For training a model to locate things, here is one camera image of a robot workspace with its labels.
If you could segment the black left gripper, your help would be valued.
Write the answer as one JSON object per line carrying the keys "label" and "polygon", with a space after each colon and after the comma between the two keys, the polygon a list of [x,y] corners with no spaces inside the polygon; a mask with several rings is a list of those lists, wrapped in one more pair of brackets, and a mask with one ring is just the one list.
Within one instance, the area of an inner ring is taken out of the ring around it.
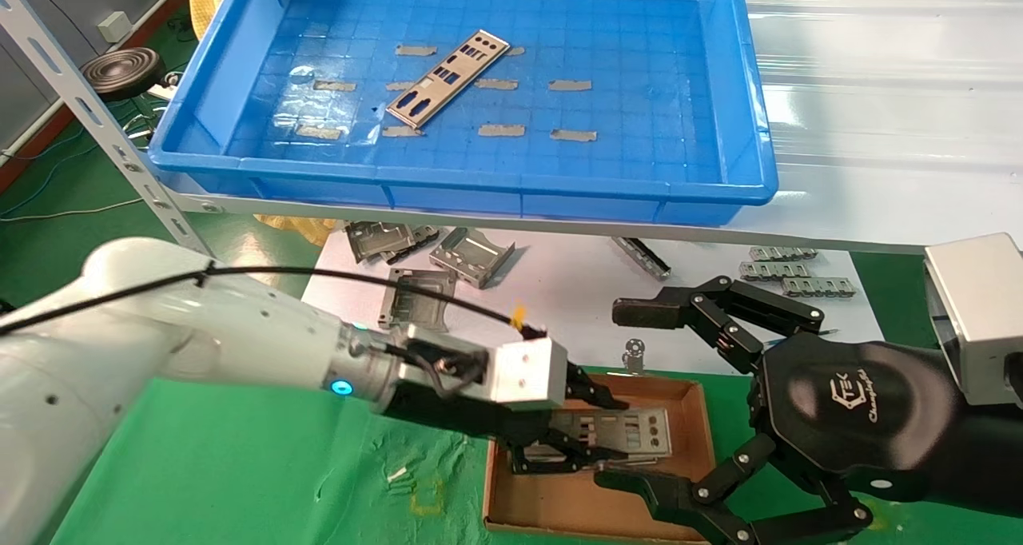
{"label": "black left gripper", "polygon": [[[610,388],[597,384],[578,365],[572,366],[572,399],[599,409],[623,411],[630,406]],[[551,426],[552,410],[516,411],[489,400],[441,398],[434,388],[399,381],[384,416],[443,432],[490,437],[508,446],[514,475],[572,475],[603,461],[624,461],[629,454]]]}

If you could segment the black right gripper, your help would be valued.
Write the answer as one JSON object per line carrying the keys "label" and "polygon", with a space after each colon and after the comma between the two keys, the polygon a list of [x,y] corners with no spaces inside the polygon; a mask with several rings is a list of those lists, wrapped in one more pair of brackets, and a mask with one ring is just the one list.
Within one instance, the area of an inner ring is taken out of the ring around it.
{"label": "black right gripper", "polygon": [[[690,328],[738,373],[758,369],[751,424],[765,433],[708,475],[694,482],[611,464],[593,475],[603,489],[643,498],[652,519],[690,527],[710,544],[853,538],[874,517],[839,476],[848,483],[924,483],[928,461],[965,403],[938,352],[822,339],[815,335],[822,311],[728,276],[697,287],[665,287],[650,300],[619,298],[611,320],[629,328]],[[765,352],[739,320],[790,338]],[[818,495],[822,507],[755,523],[736,515],[727,499],[768,464]]]}

